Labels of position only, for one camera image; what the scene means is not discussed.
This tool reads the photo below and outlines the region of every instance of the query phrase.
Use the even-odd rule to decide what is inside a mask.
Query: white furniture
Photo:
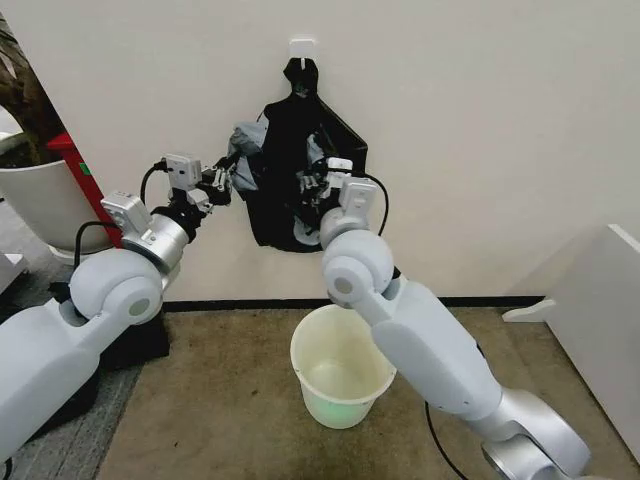
[[[547,322],[640,461],[640,243],[608,225],[542,302],[503,318]]]
[[[27,269],[27,261],[17,253],[0,252],[0,293]]]

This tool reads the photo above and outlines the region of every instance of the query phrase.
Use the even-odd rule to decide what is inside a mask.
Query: floor
[[[22,253],[29,263],[29,273],[0,295],[1,324],[19,310],[46,302],[49,283],[68,281],[71,268],[51,255],[7,202],[0,203],[0,225],[0,251]],[[11,480],[95,478],[139,372],[140,367],[130,367],[104,373],[94,408],[25,445],[14,457]]]
[[[589,473],[640,478],[638,465],[544,324],[505,324],[495,309],[453,309],[496,377],[553,405],[593,452]],[[360,425],[334,431],[306,412],[289,362],[305,311],[168,315],[172,354],[147,364],[102,465],[100,480],[454,478],[401,377]],[[434,415],[469,478],[495,479],[479,441]]]

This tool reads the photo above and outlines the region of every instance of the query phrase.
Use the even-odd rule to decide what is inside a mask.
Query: black cable
[[[144,177],[142,177],[142,183],[140,184],[140,200],[142,200],[142,203],[146,203],[144,197],[145,197],[145,195],[147,193],[147,182],[149,181],[149,177],[151,176],[151,174],[153,172],[155,172],[157,170],[158,170],[157,168],[151,167],[144,174]]]
[[[380,187],[380,190],[382,190],[382,193],[384,195],[384,216],[382,217],[382,223],[380,224],[380,230],[378,230],[378,235],[382,235],[382,232],[384,232],[384,227],[387,225],[387,218],[389,217],[389,192],[387,192],[387,189],[385,188],[384,184],[373,175],[370,175],[365,172],[354,172],[346,168],[329,168],[329,171],[338,172],[338,173],[350,173],[357,177],[368,178],[369,180],[375,182]]]
[[[9,480],[11,472],[13,472],[13,460],[8,458],[7,461],[4,462],[4,477],[2,477],[2,480]]]
[[[146,171],[146,173],[144,174],[144,176],[142,177],[142,183],[140,184],[140,200],[142,200],[142,203],[146,203],[145,202],[145,197],[147,194],[147,182],[149,181],[149,177],[151,177],[151,174],[153,172],[166,172],[167,171],[167,161],[162,159],[159,162],[156,162],[153,164],[153,166]]]
[[[442,458],[444,458],[444,461],[449,464],[449,466],[451,467],[451,470],[453,470],[455,474],[458,475],[460,480],[469,480],[469,478],[465,476],[464,473],[462,473],[458,469],[458,467],[455,466],[455,464],[451,461],[451,459],[447,455],[447,452],[445,452],[444,448],[442,448],[442,445],[440,445],[440,440],[438,440],[438,435],[436,435],[436,430],[435,428],[433,428],[433,422],[431,421],[431,412],[429,410],[429,404],[427,402],[424,402],[424,411],[427,414],[427,425],[429,425],[429,431],[431,432],[431,436],[433,437],[433,442],[436,444],[436,447],[438,447],[438,450],[440,451],[440,455],[442,455]]]
[[[94,225],[100,225],[105,228],[118,228],[118,226],[112,222],[91,221],[91,222],[86,222],[80,225],[80,228],[76,232],[76,249],[73,252],[73,269],[74,270],[78,268],[78,265],[80,265],[80,250],[82,249],[82,234],[87,229],[87,227],[91,227]]]

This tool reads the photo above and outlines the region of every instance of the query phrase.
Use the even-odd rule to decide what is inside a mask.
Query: gray carpet
[[[71,268],[61,265],[6,203],[0,204],[0,250],[22,253],[29,273],[0,295],[0,323],[23,308],[40,305],[51,295],[52,281],[68,281]],[[95,478],[141,367],[106,372],[98,398],[85,415],[26,444],[14,458],[12,480],[89,480]]]

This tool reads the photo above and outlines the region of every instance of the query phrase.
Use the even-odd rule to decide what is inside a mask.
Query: brown carpet
[[[168,315],[169,358],[145,366],[101,480],[451,479],[423,403],[398,376],[365,421],[344,431],[305,410],[289,363],[302,310]],[[592,474],[640,478],[630,453],[545,325],[505,325],[494,309],[455,309],[496,377],[554,405],[593,452]],[[472,479],[495,479],[479,440],[434,415],[445,448]]]

